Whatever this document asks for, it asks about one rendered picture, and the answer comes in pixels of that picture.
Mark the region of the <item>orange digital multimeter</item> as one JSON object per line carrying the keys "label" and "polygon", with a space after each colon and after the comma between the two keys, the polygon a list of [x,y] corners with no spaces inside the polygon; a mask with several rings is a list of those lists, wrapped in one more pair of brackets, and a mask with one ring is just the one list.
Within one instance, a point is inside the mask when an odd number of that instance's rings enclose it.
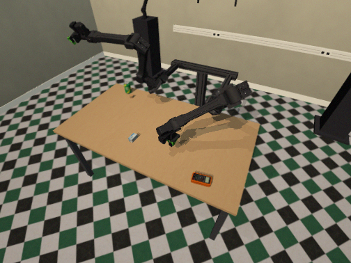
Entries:
{"label": "orange digital multimeter", "polygon": [[211,181],[212,181],[212,177],[210,177],[210,176],[203,175],[200,173],[193,173],[192,174],[192,178],[191,178],[192,183],[210,187]]}

